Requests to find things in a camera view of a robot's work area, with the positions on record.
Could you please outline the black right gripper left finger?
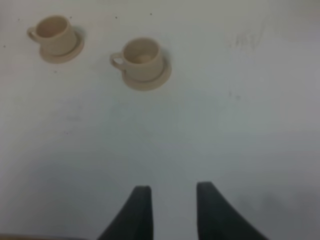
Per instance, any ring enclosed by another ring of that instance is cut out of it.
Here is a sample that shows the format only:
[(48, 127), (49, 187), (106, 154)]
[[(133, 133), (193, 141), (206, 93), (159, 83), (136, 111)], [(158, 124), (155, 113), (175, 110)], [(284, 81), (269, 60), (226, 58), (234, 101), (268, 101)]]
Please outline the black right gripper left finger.
[(152, 240), (152, 189), (136, 186), (120, 212), (99, 236), (100, 240)]

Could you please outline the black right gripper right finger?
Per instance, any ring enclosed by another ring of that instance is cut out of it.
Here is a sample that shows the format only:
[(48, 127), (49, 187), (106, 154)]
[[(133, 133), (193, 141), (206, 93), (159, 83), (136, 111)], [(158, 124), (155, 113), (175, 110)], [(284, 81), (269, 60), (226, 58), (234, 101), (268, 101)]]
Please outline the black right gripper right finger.
[(197, 233), (200, 240), (265, 240), (212, 182), (196, 186)]

